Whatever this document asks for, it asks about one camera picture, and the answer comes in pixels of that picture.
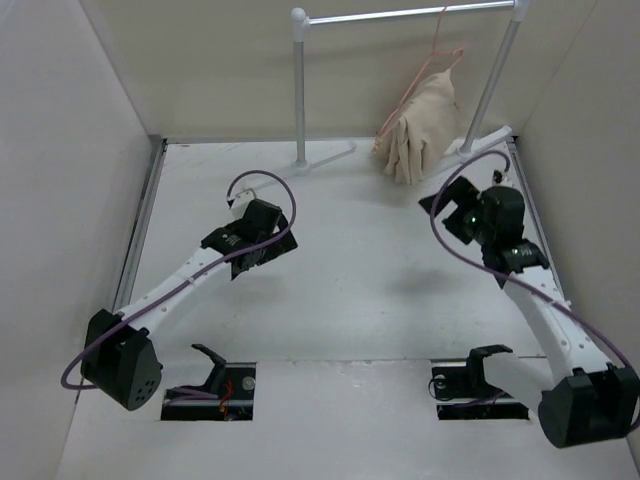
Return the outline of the beige trousers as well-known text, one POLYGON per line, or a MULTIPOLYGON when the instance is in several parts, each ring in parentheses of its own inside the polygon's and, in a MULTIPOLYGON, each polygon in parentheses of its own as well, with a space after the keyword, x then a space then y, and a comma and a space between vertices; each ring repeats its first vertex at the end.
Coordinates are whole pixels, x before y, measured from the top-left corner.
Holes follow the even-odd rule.
POLYGON ((424 180, 458 135, 459 108, 449 69, 420 81, 375 138, 373 153, 399 184, 424 180))

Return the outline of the pink wire hanger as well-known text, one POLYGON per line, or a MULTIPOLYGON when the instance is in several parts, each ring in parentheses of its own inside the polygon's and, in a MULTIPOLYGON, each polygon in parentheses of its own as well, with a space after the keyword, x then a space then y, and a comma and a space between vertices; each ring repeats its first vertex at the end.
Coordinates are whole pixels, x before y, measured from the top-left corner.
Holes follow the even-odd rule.
POLYGON ((393 111, 390 112, 390 114, 388 115, 388 117, 386 118, 384 123, 381 125, 379 130, 376 132, 376 137, 377 138, 384 138, 390 132, 390 130, 393 127, 393 122, 397 120, 401 109, 406 104, 406 102, 409 100, 411 95, 415 92, 419 82, 424 78, 428 67, 430 66, 431 62, 434 59, 441 58, 441 57, 454 57, 455 60, 449 66, 449 69, 454 69, 456 67, 456 65, 459 64, 460 61, 462 60, 462 58, 464 57, 465 49, 463 47, 458 47, 458 48, 449 49, 449 50, 442 50, 442 49, 439 48, 439 35, 440 35, 440 29, 441 29, 442 20, 443 20, 445 14, 448 13, 451 9, 452 9, 452 5, 451 4, 445 5, 443 7, 442 11, 440 12, 440 14, 438 15, 436 29, 435 29, 434 35, 432 37, 431 48, 430 48, 430 51, 429 51, 429 55, 426 57, 425 62, 422 64, 422 66, 420 67, 420 69, 416 73, 415 77, 413 78, 413 80, 411 81, 411 83, 409 84, 409 86, 407 87, 405 92, 403 93, 403 95, 400 98, 398 104, 396 105, 396 108, 393 111))

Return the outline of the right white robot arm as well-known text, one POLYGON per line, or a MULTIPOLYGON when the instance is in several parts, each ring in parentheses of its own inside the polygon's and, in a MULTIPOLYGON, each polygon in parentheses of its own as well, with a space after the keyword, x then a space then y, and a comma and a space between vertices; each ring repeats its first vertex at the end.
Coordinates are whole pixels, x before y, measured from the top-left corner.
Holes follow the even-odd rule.
POLYGON ((419 204, 435 218, 449 203, 445 229, 464 244, 479 245, 479 269, 492 275, 516 305, 550 367, 544 375, 505 345, 476 347, 464 370, 468 394, 488 399, 504 392, 537 417, 557 448, 624 438, 635 429, 639 377, 616 366, 595 344, 586 324, 557 290, 548 259, 524 235, 525 202, 511 186, 480 191, 459 177, 419 204))

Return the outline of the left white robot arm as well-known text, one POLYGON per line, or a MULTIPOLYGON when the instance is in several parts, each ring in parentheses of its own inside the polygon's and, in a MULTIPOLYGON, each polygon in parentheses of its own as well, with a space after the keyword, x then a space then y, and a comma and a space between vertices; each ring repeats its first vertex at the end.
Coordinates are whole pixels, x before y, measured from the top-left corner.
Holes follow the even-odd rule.
POLYGON ((142 298, 115 313, 94 314, 81 353, 82 377, 126 410, 142 407, 162 378, 154 334, 185 319, 240 274, 296 249, 295 219, 253 199, 240 217, 209 233, 188 260, 142 298))

